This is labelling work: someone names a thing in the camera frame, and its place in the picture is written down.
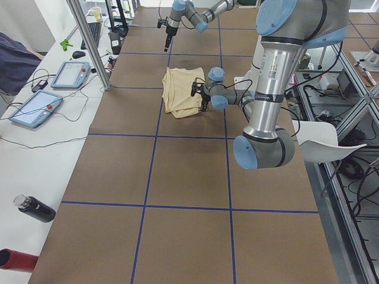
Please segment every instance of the white table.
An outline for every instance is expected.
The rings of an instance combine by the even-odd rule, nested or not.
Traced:
[[[102,37],[98,48],[100,56],[106,54],[107,50],[111,51],[108,31],[103,28],[104,25],[102,25]],[[68,50],[64,52],[59,44],[72,29],[73,26],[65,30],[62,38],[54,44],[37,69],[45,68],[50,74],[55,74],[62,62],[69,61],[72,53],[80,50],[82,38],[79,30],[76,30],[69,40],[74,47],[68,47]],[[105,63],[108,56],[104,56],[102,59]],[[92,63],[88,52],[85,57],[77,61]],[[43,75],[45,72],[39,71],[36,77]],[[50,85],[46,86],[44,90],[62,96],[71,93],[71,91],[53,90]],[[57,141],[86,137],[102,98],[103,90],[99,77],[94,78],[88,86],[83,88],[83,93],[89,99],[77,122],[70,122],[61,115],[53,114],[43,125],[31,130],[17,126],[8,120],[0,120],[0,135],[7,140],[28,146],[43,146]],[[30,87],[26,86],[15,97],[14,102],[24,102],[32,94]],[[65,114],[70,119],[76,119],[85,100],[86,98],[78,92],[73,97],[65,98],[57,112]],[[10,107],[3,118],[9,117],[14,111],[15,108]],[[13,199],[19,194],[34,196],[52,208],[58,209],[83,144],[84,140],[79,140],[42,149],[27,149],[0,140],[0,249],[40,254],[52,222],[42,223],[19,212],[17,207],[12,204]],[[25,284],[30,275],[30,273],[0,270],[0,283]]]

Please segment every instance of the tablet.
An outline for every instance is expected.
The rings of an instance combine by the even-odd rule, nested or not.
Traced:
[[[90,71],[88,62],[63,62],[50,86],[53,89],[79,89]]]
[[[9,117],[9,120],[29,128],[36,128],[45,122],[62,100],[60,95],[38,90]]]

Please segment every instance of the red cylinder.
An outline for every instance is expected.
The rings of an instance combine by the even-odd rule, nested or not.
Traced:
[[[32,272],[36,266],[38,256],[20,251],[0,250],[0,269],[9,269],[21,272]]]

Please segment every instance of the green clip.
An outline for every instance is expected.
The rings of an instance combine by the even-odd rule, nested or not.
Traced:
[[[72,44],[69,43],[69,40],[63,40],[60,45],[63,48],[63,51],[67,51],[67,46],[73,46]]]

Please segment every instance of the folded towel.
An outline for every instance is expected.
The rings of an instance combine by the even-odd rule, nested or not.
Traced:
[[[163,101],[166,113],[171,112],[175,118],[198,114],[201,107],[201,96],[191,96],[191,87],[196,78],[204,80],[202,68],[194,70],[167,68],[163,83]]]

